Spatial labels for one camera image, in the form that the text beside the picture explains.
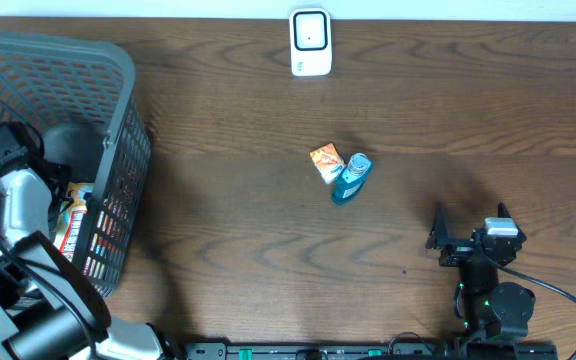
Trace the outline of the yellow red snack bag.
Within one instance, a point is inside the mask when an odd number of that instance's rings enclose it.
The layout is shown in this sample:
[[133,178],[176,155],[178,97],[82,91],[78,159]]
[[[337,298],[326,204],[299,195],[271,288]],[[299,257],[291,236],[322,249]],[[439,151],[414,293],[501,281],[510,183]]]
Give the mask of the yellow red snack bag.
[[87,214],[87,201],[93,188],[93,183],[70,183],[62,201],[53,244],[69,261],[74,257],[83,218]]

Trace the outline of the blue mouthwash bottle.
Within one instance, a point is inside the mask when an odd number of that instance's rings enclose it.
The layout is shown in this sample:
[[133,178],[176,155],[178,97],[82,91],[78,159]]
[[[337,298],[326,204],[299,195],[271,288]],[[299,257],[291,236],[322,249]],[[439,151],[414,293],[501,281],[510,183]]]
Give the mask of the blue mouthwash bottle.
[[373,162],[364,153],[352,155],[336,180],[332,201],[337,205],[344,205],[353,200],[360,193],[372,168]]

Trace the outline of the orange white small box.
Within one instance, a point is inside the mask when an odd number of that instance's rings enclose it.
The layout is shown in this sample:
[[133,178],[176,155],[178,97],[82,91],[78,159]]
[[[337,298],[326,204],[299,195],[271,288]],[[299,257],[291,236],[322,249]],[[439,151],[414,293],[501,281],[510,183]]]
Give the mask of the orange white small box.
[[333,143],[328,143],[310,152],[310,158],[326,184],[333,183],[346,164]]

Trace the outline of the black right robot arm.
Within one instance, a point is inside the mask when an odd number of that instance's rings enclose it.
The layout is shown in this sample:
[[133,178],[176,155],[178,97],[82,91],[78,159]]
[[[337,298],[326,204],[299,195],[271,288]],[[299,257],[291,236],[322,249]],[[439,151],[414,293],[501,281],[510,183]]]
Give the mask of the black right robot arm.
[[514,222],[504,204],[495,217],[472,230],[468,238],[450,235],[447,217],[438,207],[426,242],[438,250],[443,267],[456,267],[454,311],[466,328],[462,345],[468,343],[513,343],[528,335],[534,312],[534,293],[514,282],[501,282],[498,272],[516,259],[526,235]]

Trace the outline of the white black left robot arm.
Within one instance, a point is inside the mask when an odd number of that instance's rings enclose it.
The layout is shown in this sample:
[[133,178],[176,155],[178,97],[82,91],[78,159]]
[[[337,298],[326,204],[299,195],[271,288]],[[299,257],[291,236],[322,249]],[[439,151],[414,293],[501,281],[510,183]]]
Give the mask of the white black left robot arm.
[[179,359],[152,325],[111,316],[99,292],[51,240],[71,204],[67,165],[45,160],[39,132],[0,124],[0,356]]

